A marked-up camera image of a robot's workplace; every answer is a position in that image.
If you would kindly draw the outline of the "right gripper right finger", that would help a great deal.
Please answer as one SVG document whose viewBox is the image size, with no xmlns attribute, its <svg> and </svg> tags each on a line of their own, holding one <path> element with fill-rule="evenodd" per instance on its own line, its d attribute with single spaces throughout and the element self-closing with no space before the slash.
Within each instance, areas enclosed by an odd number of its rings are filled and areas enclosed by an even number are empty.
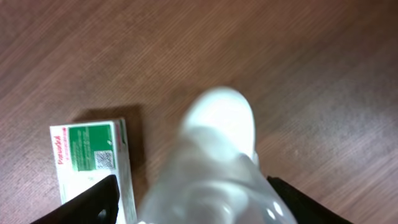
<svg viewBox="0 0 398 224">
<path fill-rule="evenodd" d="M 352 224 L 278 177 L 267 177 L 298 224 Z"/>
</svg>

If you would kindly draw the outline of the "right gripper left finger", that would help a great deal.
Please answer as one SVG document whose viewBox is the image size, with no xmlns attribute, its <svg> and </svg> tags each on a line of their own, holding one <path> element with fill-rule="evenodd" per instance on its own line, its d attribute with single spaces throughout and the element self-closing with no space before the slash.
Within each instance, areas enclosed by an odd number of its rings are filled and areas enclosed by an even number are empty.
<svg viewBox="0 0 398 224">
<path fill-rule="evenodd" d="M 117 178 L 109 175 L 32 224 L 115 224 L 119 198 Z"/>
</svg>

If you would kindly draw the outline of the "white green medicine box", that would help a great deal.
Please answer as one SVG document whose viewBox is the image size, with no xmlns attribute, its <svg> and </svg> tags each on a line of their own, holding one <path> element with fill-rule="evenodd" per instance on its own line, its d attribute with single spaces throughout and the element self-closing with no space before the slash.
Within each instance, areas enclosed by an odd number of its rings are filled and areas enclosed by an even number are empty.
<svg viewBox="0 0 398 224">
<path fill-rule="evenodd" d="M 117 223 L 135 223 L 136 206 L 124 119 L 50 127 L 61 202 L 67 203 L 108 175 L 120 192 Z"/>
</svg>

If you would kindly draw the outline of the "white dropper bottle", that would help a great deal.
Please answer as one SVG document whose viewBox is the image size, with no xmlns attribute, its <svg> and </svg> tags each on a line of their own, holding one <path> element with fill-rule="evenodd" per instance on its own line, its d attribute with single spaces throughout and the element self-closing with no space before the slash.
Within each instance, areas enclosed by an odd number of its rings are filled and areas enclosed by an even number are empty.
<svg viewBox="0 0 398 224">
<path fill-rule="evenodd" d="M 295 223 L 259 169 L 252 109 L 240 92 L 204 92 L 182 119 L 139 223 Z"/>
</svg>

